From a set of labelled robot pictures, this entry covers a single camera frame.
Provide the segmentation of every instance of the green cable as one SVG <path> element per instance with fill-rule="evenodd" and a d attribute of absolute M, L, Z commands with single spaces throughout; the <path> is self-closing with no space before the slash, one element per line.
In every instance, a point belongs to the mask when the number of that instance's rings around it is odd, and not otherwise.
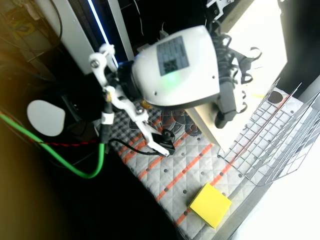
<path fill-rule="evenodd" d="M 34 135 L 32 132 L 28 131 L 24 127 L 20 126 L 19 124 L 12 121 L 9 117 L 3 115 L 0 113 L 0 118 L 3 119 L 7 124 L 9 124 L 11 127 L 15 128 L 19 132 L 23 133 L 24 135 L 28 136 L 32 140 L 36 142 L 43 142 L 39 137 Z M 105 158 L 105 144 L 100 143 L 99 144 L 99 158 L 98 158 L 98 164 L 96 169 L 92 173 L 84 173 L 78 169 L 76 169 L 74 166 L 72 166 L 70 163 L 68 163 L 66 160 L 64 160 L 55 150 L 53 150 L 50 146 L 46 144 L 40 144 L 41 147 L 43 147 L 45 150 L 47 150 L 55 159 L 57 159 L 63 166 L 65 166 L 67 169 L 72 171 L 73 173 L 77 174 L 78 176 L 84 178 L 84 179 L 92 179 L 95 176 L 98 175 L 100 170 L 102 169 L 102 166 L 104 164 L 104 158 Z"/>

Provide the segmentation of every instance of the quilted fabric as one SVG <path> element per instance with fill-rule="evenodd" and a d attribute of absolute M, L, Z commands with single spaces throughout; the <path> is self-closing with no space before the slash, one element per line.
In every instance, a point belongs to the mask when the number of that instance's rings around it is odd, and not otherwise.
<path fill-rule="evenodd" d="M 278 91 L 284 97 L 287 96 L 285 92 Z M 278 104 L 265 104 L 262 104 L 259 109 L 259 115 L 263 116 L 264 119 L 256 122 L 260 125 L 263 125 L 278 107 Z M 282 108 L 283 116 L 286 116 L 286 118 L 283 117 L 281 121 L 277 120 L 272 124 L 278 125 L 278 128 L 280 128 L 280 125 L 285 124 L 301 105 L 302 103 L 297 99 L 290 98 Z M 162 125 L 162 120 L 165 118 L 161 111 L 151 109 L 148 110 L 148 113 L 150 122 L 159 131 L 163 125 L 166 125 L 167 128 L 173 128 L 174 119 L 171 119 L 172 122 Z M 255 135 L 259 130 L 259 126 L 255 125 L 256 123 L 255 120 L 251 120 L 243 128 L 239 137 L 231 146 L 231 151 L 237 152 L 241 149 L 241 145 L 244 146 L 246 141 L 249 141 Z M 140 131 L 133 128 L 134 126 L 130 123 L 128 115 L 123 111 L 117 112 L 111 137 L 121 139 L 141 151 L 153 152 L 152 149 L 146 147 Z M 187 134 L 185 131 L 187 129 L 188 127 L 175 129 L 174 145 L 176 151 L 173 156 L 169 157 L 136 154 L 136 152 L 117 142 L 112 143 L 112 145 L 118 151 L 123 162 L 150 191 L 172 222 L 177 225 L 185 239 L 210 240 L 256 186 L 251 181 L 243 181 L 245 177 L 241 172 L 246 172 L 250 168 L 248 164 L 245 164 L 241 169 L 242 171 L 239 172 L 235 167 L 228 164 L 228 161 L 231 161 L 230 159 L 217 157 L 218 146 L 212 146 L 204 135 L 194 134 L 194 136 L 191 136 Z M 268 136 L 268 133 L 266 133 L 263 137 L 257 139 L 254 143 L 255 146 L 264 149 L 265 145 L 268 144 Z M 239 167 L 245 160 L 250 161 L 250 157 L 242 156 L 241 160 L 234 164 Z M 222 194 L 232 198 L 232 204 L 217 229 L 207 226 L 199 216 L 188 209 L 192 199 L 206 183 L 211 183 Z"/>

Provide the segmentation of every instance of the led light strip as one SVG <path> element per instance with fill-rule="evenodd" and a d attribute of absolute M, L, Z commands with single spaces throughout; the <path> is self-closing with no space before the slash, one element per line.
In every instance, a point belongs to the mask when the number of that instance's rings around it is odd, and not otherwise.
<path fill-rule="evenodd" d="M 96 9 L 95 9 L 95 6 L 94 6 L 92 0 L 87 0 L 87 1 L 88 1 L 89 5 L 90 5 L 91 11 L 92 11 L 92 13 L 93 13 L 93 15 L 94 15 L 94 18 L 95 18 L 96 23 L 97 23 L 98 26 L 99 26 L 100 32 L 102 33 L 102 36 L 103 36 L 103 39 L 104 39 L 105 43 L 109 44 L 107 35 L 106 35 L 106 33 L 105 33 L 104 28 L 102 27 L 101 21 L 100 21 L 100 19 L 99 19 L 99 16 L 98 16 L 98 14 L 97 14 L 97 11 L 96 11 Z M 118 68 L 119 65 L 118 65 L 118 62 L 117 62 L 117 60 L 116 60 L 116 58 L 115 58 L 114 55 L 112 56 L 112 59 L 113 59 L 113 61 L 114 61 L 115 66 Z"/>

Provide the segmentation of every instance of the yellow block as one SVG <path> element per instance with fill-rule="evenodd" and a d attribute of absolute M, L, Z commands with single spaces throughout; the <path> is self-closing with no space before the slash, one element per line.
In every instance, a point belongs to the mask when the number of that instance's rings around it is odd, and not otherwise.
<path fill-rule="evenodd" d="M 217 228 L 231 203 L 226 196 L 207 183 L 189 207 L 205 220 L 208 225 Z"/>

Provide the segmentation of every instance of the metal wire rack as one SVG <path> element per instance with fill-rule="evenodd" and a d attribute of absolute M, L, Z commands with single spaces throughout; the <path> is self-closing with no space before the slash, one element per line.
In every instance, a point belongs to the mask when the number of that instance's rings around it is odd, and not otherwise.
<path fill-rule="evenodd" d="M 265 97 L 229 150 L 218 151 L 256 186 L 296 171 L 320 133 L 320 112 L 311 108 L 319 93 L 296 112 L 286 109 L 292 94 L 278 107 Z"/>

